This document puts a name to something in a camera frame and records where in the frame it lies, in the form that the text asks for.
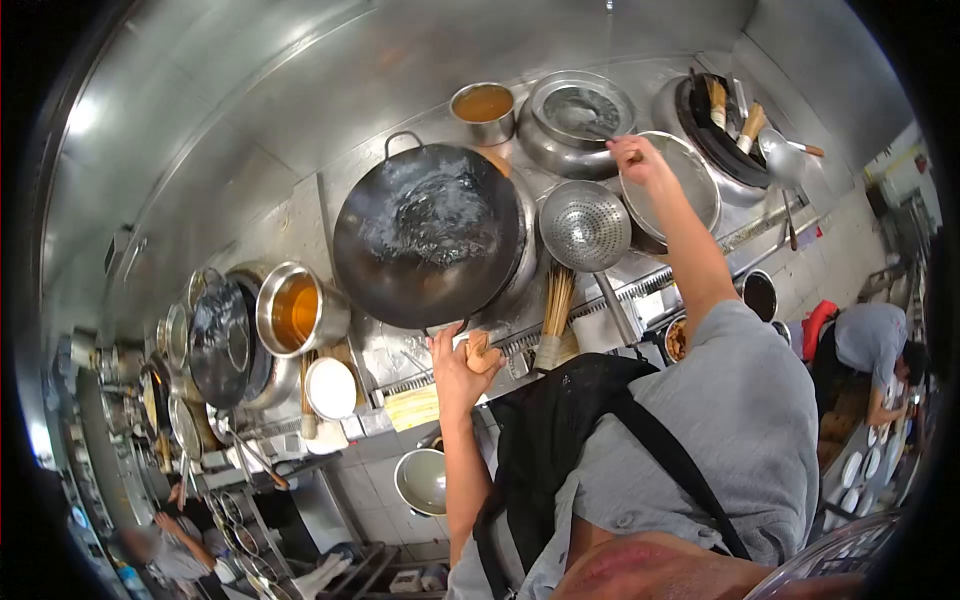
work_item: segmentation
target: metal counter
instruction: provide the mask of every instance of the metal counter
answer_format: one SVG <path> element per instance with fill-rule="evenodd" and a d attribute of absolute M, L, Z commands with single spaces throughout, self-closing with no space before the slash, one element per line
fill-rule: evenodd
<path fill-rule="evenodd" d="M 622 86 L 637 107 L 636 123 L 640 131 L 653 129 L 651 107 L 653 98 L 662 85 L 689 71 L 706 70 L 697 57 L 633 60 L 602 66 L 593 71 L 609 77 Z M 516 97 L 516 107 L 526 99 L 536 78 L 521 78 L 506 82 Z M 383 142 L 393 132 L 411 130 L 424 143 L 448 141 L 468 144 L 467 131 L 448 112 L 446 105 L 393 127 L 347 154 L 326 165 L 316 178 L 308 178 L 295 188 L 293 196 L 277 209 L 251 225 L 246 235 L 211 260 L 211 266 L 222 269 L 248 260 L 281 262 L 301 260 L 309 264 L 323 279 L 333 279 L 330 253 L 332 230 L 351 187 L 374 165 L 383 160 Z M 400 138 L 394 152 L 411 147 Z M 530 196 L 540 206 L 549 192 L 564 178 L 536 165 L 522 150 L 518 141 L 495 147 L 494 151 L 513 166 Z M 621 193 L 618 178 L 601 183 L 614 193 Z M 814 186 L 817 192 L 824 186 Z M 818 214 L 813 205 L 822 205 L 825 199 L 813 203 L 807 193 L 791 203 L 791 212 L 798 232 L 813 226 Z M 722 216 L 715 231 L 734 277 L 757 264 L 766 255 L 782 246 L 785 239 L 784 208 L 779 190 L 772 190 L 752 206 L 723 202 Z M 511 358 L 510 368 L 504 369 L 494 380 L 486 399 L 502 396 L 531 381 L 522 353 L 534 347 L 540 336 L 545 303 L 544 274 L 549 268 L 550 256 L 536 239 L 536 274 L 533 281 L 513 302 L 501 302 L 493 311 L 487 311 L 475 326 L 487 329 L 495 347 L 502 348 Z M 634 303 L 635 318 L 649 329 L 682 309 L 682 301 L 672 285 L 670 268 L 656 255 L 631 248 L 631 251 L 607 271 L 611 284 L 622 300 Z M 593 277 L 579 276 L 574 292 L 571 318 L 595 312 L 606 306 Z M 432 381 L 430 354 L 418 331 L 399 329 L 384 324 L 354 309 L 350 333 L 351 350 L 364 392 L 370 402 L 369 411 L 353 423 L 346 422 L 349 438 L 372 435 L 390 422 L 382 406 L 385 396 L 417 389 Z"/>

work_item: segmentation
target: cook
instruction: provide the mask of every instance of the cook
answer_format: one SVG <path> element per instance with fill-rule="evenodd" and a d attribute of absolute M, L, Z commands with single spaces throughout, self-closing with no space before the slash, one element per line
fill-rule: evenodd
<path fill-rule="evenodd" d="M 882 425 L 906 413 L 883 408 L 883 399 L 897 381 L 920 385 L 926 371 L 926 350 L 906 339 L 906 314 L 899 306 L 876 302 L 854 304 L 819 332 L 813 357 L 813 383 L 822 416 L 836 404 L 834 385 L 844 367 L 871 374 L 866 423 Z"/>
<path fill-rule="evenodd" d="M 448 598 L 742 597 L 810 531 L 817 410 L 804 365 L 739 299 L 658 151 L 636 136 L 608 146 L 666 234 L 686 357 L 658 372 L 585 354 L 499 399 L 492 482 L 470 411 L 503 360 L 471 371 L 466 345 L 452 346 L 456 325 L 429 341 Z"/>
<path fill-rule="evenodd" d="M 213 573 L 217 557 L 225 556 L 228 549 L 208 513 L 203 517 L 205 507 L 199 500 L 188 499 L 183 509 L 196 515 L 198 522 L 208 522 L 202 534 L 194 520 L 178 509 L 175 500 L 182 485 L 179 481 L 170 490 L 166 505 L 157 511 L 151 526 L 117 529 L 108 544 L 110 553 L 127 564 L 152 564 L 164 577 L 190 584 Z M 219 571 L 217 575 L 221 579 L 227 576 Z"/>

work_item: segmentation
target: perforated ladle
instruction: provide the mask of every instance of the perforated ladle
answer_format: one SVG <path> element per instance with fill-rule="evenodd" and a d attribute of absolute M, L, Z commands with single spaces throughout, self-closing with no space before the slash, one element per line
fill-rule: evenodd
<path fill-rule="evenodd" d="M 593 273 L 613 313 L 623 344 L 636 348 L 639 340 L 604 273 L 630 248 L 630 215 L 606 187 L 592 181 L 558 185 L 540 209 L 543 244 L 562 265 Z"/>

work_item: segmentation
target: bamboo brush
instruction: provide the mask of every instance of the bamboo brush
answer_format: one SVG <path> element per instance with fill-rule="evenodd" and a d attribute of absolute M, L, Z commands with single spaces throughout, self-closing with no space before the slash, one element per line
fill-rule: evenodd
<path fill-rule="evenodd" d="M 750 149 L 754 147 L 756 135 L 760 133 L 760 128 L 763 127 L 765 122 L 766 117 L 763 115 L 763 107 L 754 102 L 747 114 L 747 121 L 743 124 L 743 131 L 740 132 L 740 137 L 736 140 L 736 147 L 742 150 L 743 154 L 748 155 L 750 153 Z"/>
<path fill-rule="evenodd" d="M 710 120 L 720 129 L 727 127 L 727 90 L 715 79 L 708 78 L 710 93 Z"/>
<path fill-rule="evenodd" d="M 317 353 L 308 350 L 300 361 L 300 436 L 305 440 L 317 437 L 317 413 L 313 412 L 306 397 L 306 369 L 317 358 Z"/>
<path fill-rule="evenodd" d="M 534 369 L 538 371 L 550 371 L 557 366 L 560 337 L 566 329 L 575 282 L 576 274 L 554 261 L 547 275 L 546 314 L 543 316 L 540 347 L 537 348 L 537 359 L 534 361 Z"/>

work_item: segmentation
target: person's right hand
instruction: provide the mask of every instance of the person's right hand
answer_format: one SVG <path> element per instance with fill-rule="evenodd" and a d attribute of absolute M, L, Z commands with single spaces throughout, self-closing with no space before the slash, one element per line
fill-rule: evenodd
<path fill-rule="evenodd" d="M 467 340 L 461 340 L 456 349 L 453 347 L 453 336 L 459 327 L 459 323 L 453 324 L 432 339 L 426 339 L 433 359 L 433 378 L 437 383 L 441 423 L 445 420 L 469 419 L 470 411 L 480 395 L 487 391 L 496 372 L 506 363 L 501 356 L 486 371 L 473 372 L 467 366 Z M 499 348 L 489 351 L 500 352 Z"/>
<path fill-rule="evenodd" d="M 667 179 L 676 179 L 660 151 L 642 135 L 619 135 L 607 142 L 620 173 L 628 180 L 647 188 Z"/>

